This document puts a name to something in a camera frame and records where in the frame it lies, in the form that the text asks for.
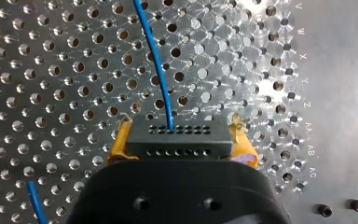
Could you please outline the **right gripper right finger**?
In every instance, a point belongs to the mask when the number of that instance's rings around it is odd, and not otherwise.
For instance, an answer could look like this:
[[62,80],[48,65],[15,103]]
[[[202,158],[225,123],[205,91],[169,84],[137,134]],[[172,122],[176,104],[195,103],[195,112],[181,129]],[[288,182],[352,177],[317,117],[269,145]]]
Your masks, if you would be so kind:
[[247,119],[242,119],[238,113],[234,113],[231,118],[231,124],[228,126],[232,141],[229,159],[256,169],[259,163],[259,156],[246,135],[248,132],[246,122]]

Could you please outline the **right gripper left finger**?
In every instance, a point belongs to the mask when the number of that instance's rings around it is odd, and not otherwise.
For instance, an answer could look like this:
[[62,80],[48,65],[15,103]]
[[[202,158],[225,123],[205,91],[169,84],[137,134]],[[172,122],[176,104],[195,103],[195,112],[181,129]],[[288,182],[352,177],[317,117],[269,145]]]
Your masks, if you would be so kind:
[[112,165],[117,161],[138,160],[137,156],[127,154],[127,140],[133,123],[132,118],[127,113],[121,113],[122,119],[118,121],[118,135],[113,144],[107,160],[107,165]]

